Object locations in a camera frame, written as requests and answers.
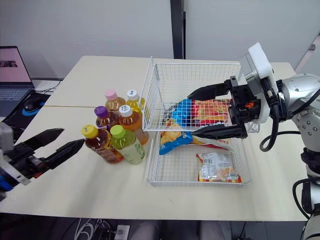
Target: food package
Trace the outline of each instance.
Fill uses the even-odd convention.
[[[196,157],[203,163],[198,175],[199,182],[243,182],[235,169],[232,151],[216,149],[211,153],[198,153]]]
[[[225,138],[225,139],[209,139],[209,138],[202,138],[198,136],[192,136],[192,142],[189,144],[193,145],[199,145],[207,148],[213,148],[213,149],[225,149],[233,151],[233,148],[231,147],[231,139]]]
[[[191,122],[191,106],[192,100],[190,99],[184,99],[172,106],[166,113],[165,126],[171,128],[189,126]],[[166,154],[176,147],[189,144],[192,141],[193,138],[190,132],[163,131],[161,132],[159,154]]]
[[[227,124],[229,99],[192,100],[191,116],[197,127]]]

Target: wall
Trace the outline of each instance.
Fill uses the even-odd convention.
[[[83,55],[173,58],[169,0],[0,0],[0,45],[31,77],[65,77]]]
[[[186,58],[237,60],[260,42],[295,68],[320,31],[319,0],[185,0]]]
[[[303,66],[301,73],[314,74],[320,77],[320,45],[316,47],[311,57]]]

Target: green bottle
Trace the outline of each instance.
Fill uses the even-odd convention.
[[[110,133],[112,146],[124,156],[124,160],[130,164],[139,164],[145,159],[145,150],[134,132],[115,125]]]

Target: white wire basket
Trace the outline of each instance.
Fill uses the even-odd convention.
[[[232,138],[230,140],[233,149],[234,167],[240,175],[242,182],[200,182],[198,175],[202,163],[197,159],[198,153],[212,153],[215,150],[199,145],[182,145],[172,151],[159,155],[161,132],[163,131],[183,131],[193,132],[203,126],[199,126],[192,119],[185,119],[189,123],[185,126],[168,125],[166,120],[170,118],[170,113],[177,104],[185,100],[194,90],[223,83],[225,80],[235,76],[239,85],[245,84],[246,80],[238,63],[154,63],[150,59],[145,81],[141,91],[141,98],[145,97],[143,113],[143,130],[155,131],[149,151],[147,163],[147,180],[153,186],[160,185],[205,185],[216,186],[243,186],[251,181],[251,174],[247,162],[243,140]],[[229,100],[231,95],[221,96],[219,100]],[[205,106],[210,113],[216,111],[212,105]],[[223,122],[226,126],[232,125],[229,114]],[[259,125],[246,124],[248,133],[259,132]]]
[[[167,154],[159,155],[160,132],[152,140],[147,163],[146,178],[153,186],[244,186],[252,177],[247,161],[243,140],[232,138],[230,145],[233,151],[233,161],[241,182],[200,182],[198,181],[202,163],[196,157],[197,153],[212,153],[215,150],[199,145],[182,145]]]
[[[193,120],[196,116],[193,115],[195,113],[191,110],[191,105],[183,106],[190,108],[191,112],[191,116],[182,119],[187,122],[186,125],[170,125],[166,121],[170,118],[170,114],[177,104],[185,100],[194,90],[223,83],[231,76],[235,76],[240,85],[246,83],[239,63],[153,63],[151,58],[141,91],[141,96],[145,96],[144,109],[142,110],[143,130],[193,132],[203,127],[204,125],[199,125],[197,121]],[[228,94],[216,99],[230,100],[230,98],[231,95]],[[212,105],[211,102],[206,102],[203,103],[204,105],[202,104],[204,109],[202,119],[210,119],[211,114],[218,111],[219,104],[225,104]],[[215,124],[231,126],[229,113],[224,121],[218,121]],[[248,133],[257,133],[260,130],[260,126],[254,123],[246,124],[246,128]]]

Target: computer mouse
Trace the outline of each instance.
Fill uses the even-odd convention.
[[[39,97],[32,97],[23,103],[24,105],[23,109],[27,113],[30,113],[39,109],[42,106],[41,103],[42,103],[42,100]]]

